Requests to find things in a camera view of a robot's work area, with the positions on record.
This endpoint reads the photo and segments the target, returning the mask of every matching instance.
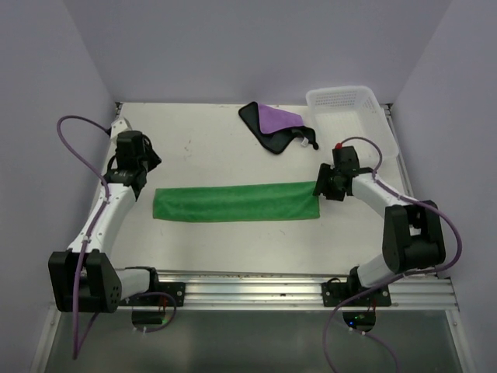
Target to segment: glass panel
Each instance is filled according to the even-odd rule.
[[[321,348],[324,312],[183,311],[157,333],[133,332],[130,312],[100,315],[77,361],[71,314],[63,314],[47,372],[329,371]],[[89,317],[82,315],[82,328]],[[388,373],[394,363],[376,342],[349,333],[338,314],[329,330],[341,372]],[[372,333],[389,343],[403,373],[461,372],[445,312],[378,312]]]

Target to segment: purple cloth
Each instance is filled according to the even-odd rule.
[[[257,105],[259,107],[259,128],[263,134],[273,134],[285,128],[304,126],[304,121],[298,114],[288,113],[259,103]]]

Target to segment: metal frame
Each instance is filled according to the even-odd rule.
[[[394,124],[388,106],[385,110],[388,124],[397,141]],[[398,167],[401,171],[405,193],[412,196],[412,186],[405,170],[402,153],[399,150]],[[231,311],[322,311],[325,308],[321,298],[321,283],[331,277],[342,281],[345,276],[309,274],[233,274],[233,273],[172,273],[159,271],[161,282],[186,283],[185,301],[182,310],[231,310]],[[434,276],[409,277],[389,286],[391,307],[381,311],[432,311],[445,310],[454,346],[463,372],[475,370],[469,344],[461,325],[457,299],[450,279],[441,280]],[[130,307],[119,307],[118,311],[129,311]],[[346,310],[360,310],[361,307],[345,307]],[[45,370],[50,349],[60,319],[60,313],[51,306],[43,328],[35,358],[30,371],[42,373]]]
[[[161,282],[186,284],[183,309],[204,311],[323,311],[321,283],[325,275],[158,273]],[[391,307],[384,311],[457,310],[450,280],[410,277],[389,286]],[[155,309],[155,307],[134,307]],[[364,307],[344,307],[359,310]]]
[[[461,322],[461,314],[458,310],[445,311],[445,313],[462,371],[464,373],[473,373],[476,371],[476,365]]]

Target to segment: purple and black cloth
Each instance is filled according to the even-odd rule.
[[[319,149],[315,131],[305,127],[298,114],[252,102],[243,106],[238,115],[259,143],[273,154],[282,153],[294,138],[302,138],[304,145]]]

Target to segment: metal extrusion bar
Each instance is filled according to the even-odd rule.
[[[161,282],[186,284],[185,310],[328,311],[321,283],[332,276],[258,274],[167,274]],[[389,286],[391,307],[385,311],[453,310],[456,298],[450,280],[436,277],[405,278]],[[347,307],[344,310],[361,310]]]

